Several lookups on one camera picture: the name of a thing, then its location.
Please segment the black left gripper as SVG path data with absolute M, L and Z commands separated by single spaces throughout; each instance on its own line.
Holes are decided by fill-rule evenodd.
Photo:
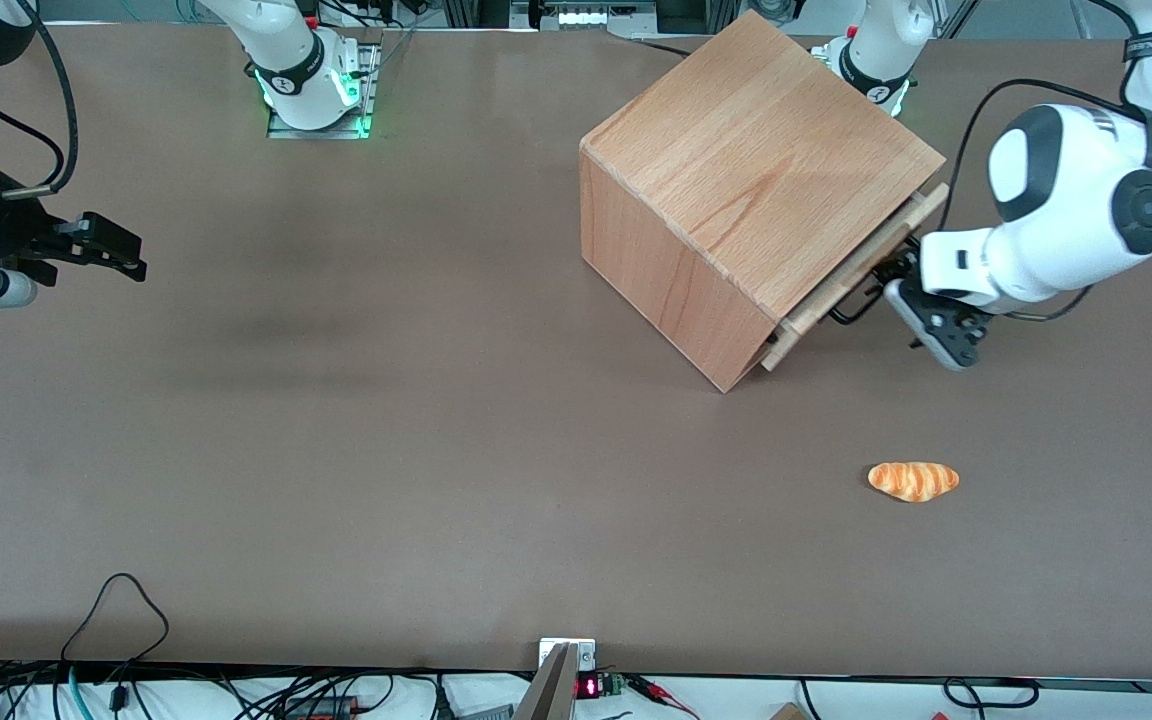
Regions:
M 863 295 L 867 300 L 861 306 L 855 306 L 852 313 L 842 309 L 841 323 L 858 323 L 881 300 L 879 291 L 882 291 L 884 287 L 892 282 L 901 281 L 901 279 L 915 276 L 918 273 L 918 249 L 899 249 L 896 252 L 887 256 L 881 263 L 874 265 L 874 268 L 867 275 L 867 283 L 861 288 L 861 291 L 863 291 Z

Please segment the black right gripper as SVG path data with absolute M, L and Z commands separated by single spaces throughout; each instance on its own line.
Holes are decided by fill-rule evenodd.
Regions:
M 18 182 L 0 172 L 0 192 L 18 190 Z M 54 287 L 56 263 L 101 266 L 145 282 L 141 237 L 109 218 L 83 211 L 71 222 L 51 215 L 38 199 L 0 197 L 0 268 L 18 270 L 37 285 Z

